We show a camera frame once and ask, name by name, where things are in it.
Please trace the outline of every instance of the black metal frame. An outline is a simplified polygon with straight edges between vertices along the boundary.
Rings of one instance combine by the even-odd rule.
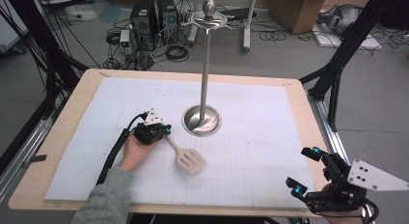
[[[327,121],[334,132],[337,131],[336,113],[342,71],[370,33],[380,16],[389,8],[393,1],[394,0],[369,0],[330,62],[325,67],[300,78],[302,84],[318,78],[315,85],[308,90],[309,96],[317,100],[324,100],[325,94],[331,88]]]

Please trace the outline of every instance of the floor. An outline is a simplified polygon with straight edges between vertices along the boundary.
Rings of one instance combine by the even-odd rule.
[[[95,60],[102,63],[107,58],[108,49],[105,31],[115,22],[112,17],[102,15],[109,9],[118,14],[114,20],[122,20],[129,17],[130,7],[107,0],[97,0],[92,6],[98,14],[96,20],[73,22],[69,28]],[[266,10],[257,12],[255,22],[269,20]],[[88,66],[94,65],[67,28],[62,30],[74,58]],[[188,46],[190,57],[187,61],[164,61],[162,66],[156,64],[150,70],[200,73],[203,67],[202,41],[203,35],[199,33],[194,46]],[[379,39],[381,43],[387,41],[387,38]],[[290,34],[285,34],[282,41],[272,42],[264,41],[258,32],[252,32],[249,53],[243,53],[241,43],[240,29],[215,31],[212,35],[210,73],[301,78],[325,66],[336,51],[335,48],[318,47],[313,38],[303,42]],[[361,158],[405,181],[409,181],[408,55],[408,44],[399,48],[385,44],[373,55],[365,50],[357,51],[342,75],[337,114],[339,135],[350,159]],[[308,83],[305,89],[312,86],[313,83]],[[0,88],[3,91],[0,94],[2,154],[45,96],[41,78],[29,53],[0,55]],[[26,223],[27,220],[31,223],[69,223],[73,215],[72,211],[10,210],[7,207],[9,196],[0,205],[2,223]],[[380,208],[377,223],[409,223],[409,192],[370,191],[368,198]],[[286,223],[284,218],[278,220]],[[325,223],[321,219],[313,222]]]

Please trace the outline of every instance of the slotted spatula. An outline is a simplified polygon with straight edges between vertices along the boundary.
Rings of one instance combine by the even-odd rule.
[[[205,159],[198,151],[181,148],[170,135],[166,135],[166,139],[177,152],[177,167],[179,169],[190,175],[194,175],[205,166]]]

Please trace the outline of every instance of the table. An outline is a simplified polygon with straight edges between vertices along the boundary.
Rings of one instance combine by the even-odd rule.
[[[46,154],[46,161],[33,162],[21,180],[9,202],[11,209],[18,210],[79,210],[84,202],[57,202],[43,200],[44,194],[53,179],[59,159],[71,136],[74,134],[82,115],[93,99],[99,82],[104,77],[127,77],[175,81],[201,81],[200,74],[87,70],[64,107],[60,117],[50,130],[37,155]],[[281,86],[286,90],[296,128],[302,146],[325,146],[313,111],[301,83],[296,79],[210,75],[209,82],[242,83],[252,85]],[[314,190],[320,190],[327,183],[322,176],[322,165],[307,159]],[[305,209],[272,210],[260,208],[171,206],[131,204],[130,212],[208,214],[208,215],[248,215],[248,216],[314,216]]]

